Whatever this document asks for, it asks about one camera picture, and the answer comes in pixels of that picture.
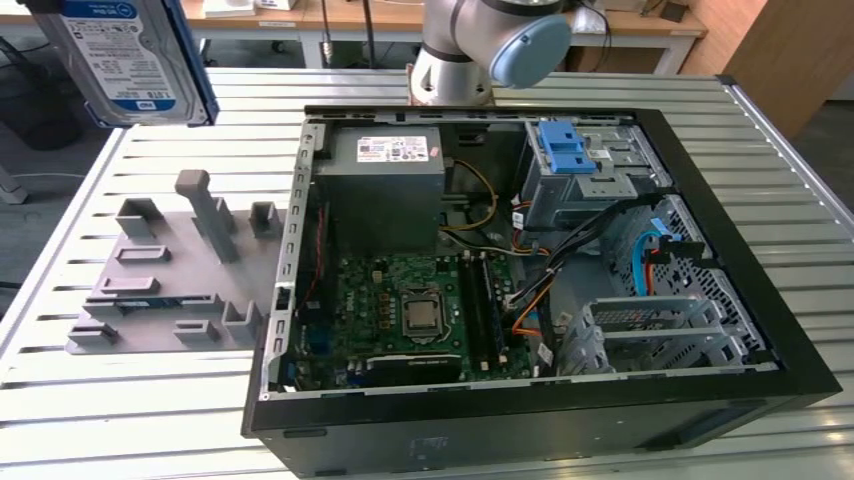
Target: metal slatted table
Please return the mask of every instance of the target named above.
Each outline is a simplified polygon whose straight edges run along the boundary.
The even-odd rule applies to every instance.
[[[232,209],[289,201],[306,104],[403,104],[402,72],[215,69],[216,127],[114,132],[0,323],[2,478],[287,478],[239,435],[251,353],[70,356],[66,334],[119,233],[122,200],[211,172]],[[736,87],[558,74],[501,105],[661,109],[846,391],[702,447],[431,472],[431,477],[854,478],[854,222]]]

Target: hard disk drive label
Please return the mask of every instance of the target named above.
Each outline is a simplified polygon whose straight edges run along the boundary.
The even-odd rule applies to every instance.
[[[170,110],[175,93],[158,56],[140,43],[134,5],[66,2],[62,19],[107,98],[127,110]]]
[[[359,162],[426,162],[427,137],[362,137]]]

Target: yellow wire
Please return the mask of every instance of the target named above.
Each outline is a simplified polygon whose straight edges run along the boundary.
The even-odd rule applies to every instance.
[[[549,282],[549,285],[546,285],[546,288],[543,288],[543,290],[541,290],[541,292],[537,294],[537,296],[534,297],[534,300],[531,300],[531,303],[529,304],[529,307],[525,309],[525,311],[522,312],[522,315],[519,315],[519,318],[517,318],[517,322],[513,324],[513,328],[511,328],[511,332],[514,333],[526,333],[526,332],[531,332],[531,330],[527,329],[519,329],[519,325],[522,325],[522,321],[525,320],[525,317],[529,316],[529,313],[531,313],[531,310],[534,310],[534,307],[537,306],[537,304],[539,303],[539,301],[542,300],[543,296],[546,295],[546,292],[549,291],[549,289],[551,288],[551,285],[555,283],[554,278],[551,279],[551,282]]]
[[[475,223],[470,223],[467,225],[446,225],[439,227],[439,230],[445,230],[445,231],[474,230],[481,225],[489,223],[489,221],[493,220],[493,217],[495,216],[495,211],[498,210],[498,195],[495,195],[495,189],[493,188],[490,181],[486,179],[486,177],[478,171],[478,169],[473,167],[471,164],[469,164],[469,162],[465,162],[463,160],[454,160],[454,163],[459,163],[463,167],[466,167],[469,171],[474,174],[474,176],[478,177],[478,180],[483,182],[483,185],[486,185],[486,188],[490,190],[490,198],[493,199],[493,205],[490,206],[490,213],[483,218],[483,220]]]

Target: wire bundle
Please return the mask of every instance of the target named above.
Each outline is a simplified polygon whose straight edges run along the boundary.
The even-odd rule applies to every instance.
[[[509,305],[514,305],[519,300],[526,298],[531,293],[537,292],[533,300],[527,303],[526,308],[522,310],[522,314],[517,318],[513,326],[513,332],[521,334],[539,334],[539,332],[521,329],[525,317],[529,315],[537,304],[541,302],[549,289],[554,285],[555,275],[561,271],[569,256],[587,243],[590,243],[605,231],[611,220],[622,214],[626,210],[641,207],[645,205],[655,205],[662,199],[659,193],[649,193],[638,196],[631,200],[622,200],[609,206],[605,210],[598,212],[593,217],[582,222],[582,224],[573,229],[558,247],[553,250],[551,255],[546,259],[546,266],[543,273],[534,279],[534,281],[523,287],[507,300]]]

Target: hard drive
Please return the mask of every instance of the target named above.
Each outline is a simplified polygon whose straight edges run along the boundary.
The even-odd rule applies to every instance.
[[[19,0],[103,127],[211,125],[219,107],[179,0]]]

